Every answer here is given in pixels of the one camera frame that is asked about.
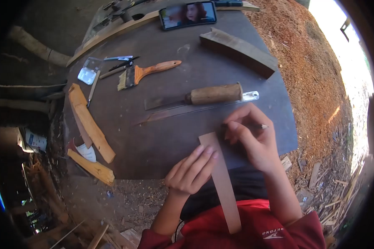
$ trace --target brush bristles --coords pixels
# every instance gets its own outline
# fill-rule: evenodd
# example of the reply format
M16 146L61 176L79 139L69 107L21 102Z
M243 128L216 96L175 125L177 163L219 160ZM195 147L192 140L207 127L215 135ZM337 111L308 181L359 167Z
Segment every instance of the brush bristles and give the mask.
M126 72L127 70L125 70L121 75L119 75L118 91L126 88Z

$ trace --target left hand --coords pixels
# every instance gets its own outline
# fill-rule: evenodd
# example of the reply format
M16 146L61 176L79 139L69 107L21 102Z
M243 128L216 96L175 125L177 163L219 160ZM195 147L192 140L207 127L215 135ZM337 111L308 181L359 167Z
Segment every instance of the left hand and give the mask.
M178 162L165 177L169 194L188 198L209 180L219 152L198 146L189 157Z

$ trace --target right hand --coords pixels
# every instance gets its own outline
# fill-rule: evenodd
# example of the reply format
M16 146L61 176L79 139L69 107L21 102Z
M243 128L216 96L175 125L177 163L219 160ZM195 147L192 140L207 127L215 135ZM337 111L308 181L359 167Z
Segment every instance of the right hand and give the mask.
M231 113L224 123L228 125L225 139L234 144L239 140L245 147L251 164L262 172L272 172L281 166L277 152L273 122L254 104L248 103ZM264 124L266 129L253 129L245 124Z

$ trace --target hand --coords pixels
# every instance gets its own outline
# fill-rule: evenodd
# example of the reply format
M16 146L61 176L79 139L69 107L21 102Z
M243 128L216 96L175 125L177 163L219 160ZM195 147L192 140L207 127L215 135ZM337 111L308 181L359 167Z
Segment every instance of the hand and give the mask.
M262 172L272 172L281 165L277 152L273 122L254 104L248 103L231 113L224 123L228 125L225 139L234 144L239 140L245 147L251 164ZM252 129L244 124L264 124L266 129Z
M210 179L219 153L213 147L198 146L189 157L178 162L165 177L169 195L186 197L195 194Z

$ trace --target black pants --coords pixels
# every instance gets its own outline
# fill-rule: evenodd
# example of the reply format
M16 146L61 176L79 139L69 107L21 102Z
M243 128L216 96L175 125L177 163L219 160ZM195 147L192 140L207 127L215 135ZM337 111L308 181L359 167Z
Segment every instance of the black pants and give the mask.
M267 191L261 171L253 166L229 170L231 185L236 200L267 199ZM201 189L191 195L180 214L180 219L188 221L208 209L220 205L213 180L210 179Z

